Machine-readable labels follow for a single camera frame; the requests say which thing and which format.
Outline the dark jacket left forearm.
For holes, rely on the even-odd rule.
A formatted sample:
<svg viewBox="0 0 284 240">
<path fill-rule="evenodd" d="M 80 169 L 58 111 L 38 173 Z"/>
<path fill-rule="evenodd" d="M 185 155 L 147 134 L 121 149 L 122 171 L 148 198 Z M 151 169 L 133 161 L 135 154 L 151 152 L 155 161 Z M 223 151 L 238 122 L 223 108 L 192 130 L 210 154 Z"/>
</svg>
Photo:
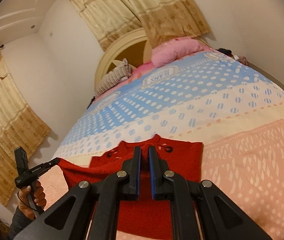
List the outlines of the dark jacket left forearm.
<svg viewBox="0 0 284 240">
<path fill-rule="evenodd" d="M 13 240 L 14 237 L 31 224 L 34 219 L 35 215 L 33 210 L 25 205 L 18 205 L 9 228 L 9 233 L 5 239 Z"/>
</svg>

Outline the person's left hand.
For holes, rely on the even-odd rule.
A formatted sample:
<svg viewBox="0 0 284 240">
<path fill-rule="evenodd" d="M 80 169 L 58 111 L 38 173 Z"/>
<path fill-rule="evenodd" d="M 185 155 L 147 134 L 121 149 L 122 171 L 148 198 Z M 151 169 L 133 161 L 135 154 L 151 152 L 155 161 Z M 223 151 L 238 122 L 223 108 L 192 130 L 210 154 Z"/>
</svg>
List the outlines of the person's left hand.
<svg viewBox="0 0 284 240">
<path fill-rule="evenodd" d="M 35 208 L 46 206 L 44 188 L 40 181 L 36 181 L 34 187 L 26 186 L 18 191 L 18 208 L 30 220 L 35 219 Z"/>
</svg>

